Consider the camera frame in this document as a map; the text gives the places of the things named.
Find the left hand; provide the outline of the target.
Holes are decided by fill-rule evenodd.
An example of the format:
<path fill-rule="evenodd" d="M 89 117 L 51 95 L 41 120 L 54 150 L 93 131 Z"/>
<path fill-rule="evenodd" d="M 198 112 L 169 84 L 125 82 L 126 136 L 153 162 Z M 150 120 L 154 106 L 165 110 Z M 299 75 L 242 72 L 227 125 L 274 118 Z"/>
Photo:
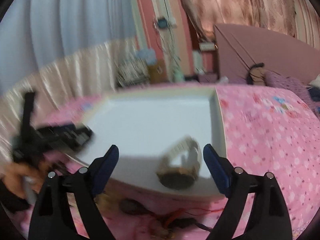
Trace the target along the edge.
<path fill-rule="evenodd" d="M 38 168 L 25 163 L 9 163 L 5 166 L 3 183 L 14 195 L 26 199 L 27 193 L 24 189 L 24 177 L 32 179 L 31 189 L 39 193 L 47 177 L 49 168 L 50 164 L 46 161 L 40 162 Z"/>

